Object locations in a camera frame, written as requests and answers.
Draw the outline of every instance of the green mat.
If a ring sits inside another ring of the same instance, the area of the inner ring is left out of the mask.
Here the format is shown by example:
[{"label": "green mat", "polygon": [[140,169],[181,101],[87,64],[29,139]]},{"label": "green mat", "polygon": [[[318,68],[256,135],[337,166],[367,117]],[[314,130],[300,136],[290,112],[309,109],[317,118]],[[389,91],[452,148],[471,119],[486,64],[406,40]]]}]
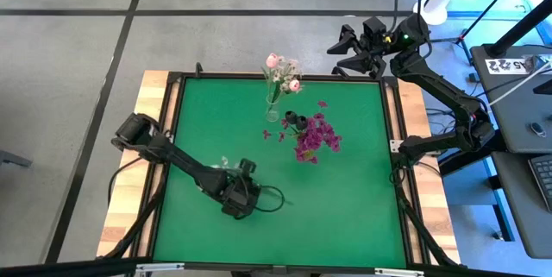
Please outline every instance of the green mat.
[{"label": "green mat", "polygon": [[[256,162],[253,178],[277,186],[292,205],[256,211],[236,221],[171,167],[154,249],[156,261],[405,268],[397,201],[388,180],[380,87],[375,83],[305,82],[286,96],[286,110],[312,116],[324,100],[326,120],[343,137],[342,150],[317,151],[319,162],[298,163],[280,122],[264,117],[266,83],[248,79],[187,79],[175,143],[206,165]],[[264,140],[262,131],[273,136]],[[258,206],[279,200],[262,195]]]}]

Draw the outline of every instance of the white cable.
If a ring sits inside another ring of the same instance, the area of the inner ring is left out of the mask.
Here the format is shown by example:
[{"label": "white cable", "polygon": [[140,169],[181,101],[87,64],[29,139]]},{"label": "white cable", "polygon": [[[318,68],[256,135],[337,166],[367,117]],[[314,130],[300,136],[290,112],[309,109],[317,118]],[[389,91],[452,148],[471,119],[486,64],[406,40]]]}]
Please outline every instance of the white cable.
[{"label": "white cable", "polygon": [[528,80],[532,79],[534,76],[536,76],[537,74],[541,73],[541,72],[544,72],[546,70],[548,70],[548,66],[550,66],[552,64],[552,60],[547,62],[546,64],[544,64],[544,66],[541,66],[540,69],[536,70],[533,72],[533,74],[531,74],[530,76],[528,76],[527,78],[525,78],[523,81],[519,82],[517,85],[515,85],[514,87],[512,87],[509,91],[507,91],[504,95],[496,98],[496,100],[494,100],[493,102],[491,102],[489,105],[493,105],[493,104],[496,104],[498,101],[504,99],[506,96],[510,95],[511,93],[513,93],[517,88],[519,88],[519,86],[527,83]]}]

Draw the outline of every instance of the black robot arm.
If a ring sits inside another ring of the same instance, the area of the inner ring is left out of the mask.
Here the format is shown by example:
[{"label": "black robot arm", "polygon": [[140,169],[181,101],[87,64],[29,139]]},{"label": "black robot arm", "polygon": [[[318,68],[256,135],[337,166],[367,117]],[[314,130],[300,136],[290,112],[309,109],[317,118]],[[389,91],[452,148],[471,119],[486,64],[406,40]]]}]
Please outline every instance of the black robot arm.
[{"label": "black robot arm", "polygon": [[260,186],[250,177],[256,168],[252,161],[242,159],[236,170],[205,166],[172,144],[149,116],[132,113],[111,143],[121,150],[138,151],[144,160],[174,164],[192,176],[203,193],[219,202],[225,214],[243,218],[257,204]]},{"label": "black robot arm", "polygon": [[398,166],[409,167],[424,154],[447,148],[476,151],[494,135],[489,116],[475,97],[450,84],[433,72],[418,52],[419,47],[429,42],[428,26],[421,16],[413,14],[402,21],[395,30],[387,32],[378,18],[363,22],[364,32],[356,38],[349,25],[342,26],[340,41],[328,50],[328,54],[346,54],[353,48],[355,56],[337,62],[338,66],[368,74],[375,79],[386,69],[382,57],[397,55],[391,60],[391,73],[404,81],[414,83],[447,105],[454,113],[455,128],[445,134],[422,138],[411,135],[405,138],[395,161]]}]

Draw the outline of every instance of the gray floor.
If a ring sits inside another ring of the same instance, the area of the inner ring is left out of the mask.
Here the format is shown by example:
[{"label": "gray floor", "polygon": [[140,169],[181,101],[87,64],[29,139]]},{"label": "gray floor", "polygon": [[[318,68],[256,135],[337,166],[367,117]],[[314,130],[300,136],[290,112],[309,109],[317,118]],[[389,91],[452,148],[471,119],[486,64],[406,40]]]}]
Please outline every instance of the gray floor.
[{"label": "gray floor", "polygon": [[[453,0],[449,9],[480,10],[490,1]],[[129,2],[0,0],[0,9],[126,9]],[[399,8],[411,9],[414,2],[400,0]],[[495,10],[520,11],[520,4],[522,0],[503,0]],[[392,0],[141,0],[139,9],[391,10]],[[0,267],[40,260],[122,21],[123,17],[0,16],[4,43],[0,50],[0,148],[34,161],[30,169],[0,167]],[[190,71],[201,61],[206,71],[258,71],[266,56],[274,52],[301,60],[306,72],[327,73],[340,59],[325,51],[336,42],[341,25],[361,28],[362,21],[357,17],[305,16],[136,17],[60,260],[91,259],[96,252],[107,184],[121,155],[110,145],[110,138],[134,108],[144,70]],[[391,24],[391,18],[383,21]],[[470,23],[450,19],[432,27],[431,36],[457,36]],[[496,41],[513,23],[483,21],[467,43]],[[531,33],[524,42],[539,43],[540,39]],[[473,69],[457,46],[435,44],[428,62],[461,88],[474,88],[465,79]],[[440,105],[429,95],[425,100],[428,107]],[[451,211],[461,258],[468,266],[540,275],[546,273],[545,268],[552,268],[552,261],[526,259],[519,242],[503,245],[505,242],[489,241],[485,231],[472,225],[488,221],[495,226],[492,220],[480,218],[484,212]],[[500,256],[489,252],[498,249],[506,251]],[[523,259],[522,268],[511,264],[518,259]]]}]

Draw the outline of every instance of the label sticker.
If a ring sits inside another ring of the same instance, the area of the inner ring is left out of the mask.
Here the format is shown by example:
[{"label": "label sticker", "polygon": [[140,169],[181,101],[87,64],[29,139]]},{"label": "label sticker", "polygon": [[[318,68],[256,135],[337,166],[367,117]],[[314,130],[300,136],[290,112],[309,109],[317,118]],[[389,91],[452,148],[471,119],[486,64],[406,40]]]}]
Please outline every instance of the label sticker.
[{"label": "label sticker", "polygon": [[525,59],[485,60],[490,74],[528,74],[525,69]]}]

